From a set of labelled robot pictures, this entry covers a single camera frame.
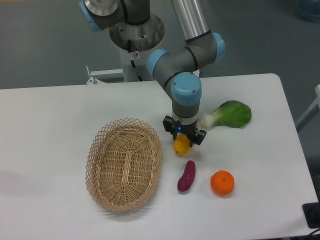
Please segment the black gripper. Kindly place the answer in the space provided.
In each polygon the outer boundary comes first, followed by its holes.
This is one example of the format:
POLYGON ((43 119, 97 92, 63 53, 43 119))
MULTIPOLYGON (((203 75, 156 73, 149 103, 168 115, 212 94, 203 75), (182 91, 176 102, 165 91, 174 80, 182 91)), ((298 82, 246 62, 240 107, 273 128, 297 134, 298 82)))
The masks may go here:
POLYGON ((184 134, 189 139, 189 146, 201 145, 207 132, 203 129, 197 129, 197 118, 174 118, 168 115, 162 121, 164 130, 172 135, 173 140, 178 133, 184 134))

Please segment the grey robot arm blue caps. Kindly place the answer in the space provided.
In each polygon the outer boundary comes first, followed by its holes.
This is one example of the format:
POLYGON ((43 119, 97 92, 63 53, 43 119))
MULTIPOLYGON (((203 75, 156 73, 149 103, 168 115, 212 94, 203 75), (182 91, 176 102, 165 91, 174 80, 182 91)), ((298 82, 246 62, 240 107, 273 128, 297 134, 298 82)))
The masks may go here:
POLYGON ((184 134, 190 145, 200 145, 206 131, 197 127, 202 83, 196 71, 226 52, 221 35, 208 26, 201 2, 172 1, 185 39, 185 47, 174 53, 161 48, 165 26, 151 13, 148 0, 82 0, 79 6, 93 31, 109 31, 124 80, 156 80, 170 97, 172 115, 163 120, 165 131, 174 138, 184 134))

